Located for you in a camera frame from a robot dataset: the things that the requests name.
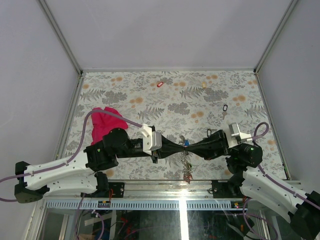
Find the large metal keyring with keys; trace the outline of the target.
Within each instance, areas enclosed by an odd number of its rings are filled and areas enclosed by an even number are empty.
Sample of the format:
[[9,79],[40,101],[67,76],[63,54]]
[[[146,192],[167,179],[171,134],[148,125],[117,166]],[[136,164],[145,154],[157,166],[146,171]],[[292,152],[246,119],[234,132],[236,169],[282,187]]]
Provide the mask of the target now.
[[180,152],[179,154],[180,154],[180,161],[182,163],[183,180],[186,183],[190,184],[191,180],[193,179],[193,176],[192,176],[192,165],[188,161],[189,153],[185,150],[185,148],[189,144],[187,143],[187,140],[183,135],[180,135],[179,138],[180,138],[179,145],[182,146],[182,152]]

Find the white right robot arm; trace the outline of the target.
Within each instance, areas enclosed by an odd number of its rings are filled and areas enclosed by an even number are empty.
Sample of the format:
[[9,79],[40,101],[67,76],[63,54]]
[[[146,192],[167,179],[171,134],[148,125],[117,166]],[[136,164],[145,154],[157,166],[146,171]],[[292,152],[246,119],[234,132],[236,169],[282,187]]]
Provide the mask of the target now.
[[184,150],[205,160],[225,156],[232,173],[227,188],[231,196],[243,194],[260,202],[285,219],[301,238],[316,239],[320,233],[319,192],[299,189],[262,167],[263,150],[251,144],[256,139],[238,129],[219,130]]

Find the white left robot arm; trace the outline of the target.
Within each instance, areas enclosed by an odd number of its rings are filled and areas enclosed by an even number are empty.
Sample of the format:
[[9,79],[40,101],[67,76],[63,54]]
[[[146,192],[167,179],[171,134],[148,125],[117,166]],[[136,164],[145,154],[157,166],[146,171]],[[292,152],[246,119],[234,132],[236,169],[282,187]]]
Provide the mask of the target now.
[[45,196],[80,195],[89,198],[110,197],[108,177],[104,173],[118,166],[118,159],[150,157],[153,163],[184,147],[144,126],[142,137],[131,139],[126,130],[114,128],[102,140],[71,157],[30,165],[20,161],[15,165],[18,184],[14,196],[21,204],[41,200]]

